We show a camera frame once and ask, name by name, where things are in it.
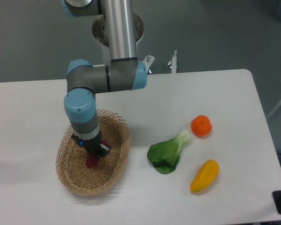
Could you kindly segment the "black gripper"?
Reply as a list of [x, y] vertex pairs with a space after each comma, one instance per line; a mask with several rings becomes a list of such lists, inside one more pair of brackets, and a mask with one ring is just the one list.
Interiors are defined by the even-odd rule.
[[96, 153], [99, 157], [103, 158], [109, 155], [111, 146], [102, 143], [102, 135], [99, 132], [94, 138], [83, 140], [78, 135], [72, 134], [71, 138], [79, 147], [84, 148], [87, 153]]

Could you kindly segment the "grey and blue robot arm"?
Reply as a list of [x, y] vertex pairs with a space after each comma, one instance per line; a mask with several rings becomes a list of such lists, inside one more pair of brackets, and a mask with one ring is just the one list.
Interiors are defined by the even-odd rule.
[[87, 153], [107, 156], [111, 146], [102, 140], [96, 111], [96, 94], [143, 89], [147, 85], [145, 63], [138, 61], [136, 27], [130, 0], [63, 0], [72, 17], [101, 15], [105, 19], [111, 62], [94, 67], [88, 60], [73, 60], [67, 67], [65, 113], [74, 130], [71, 138]]

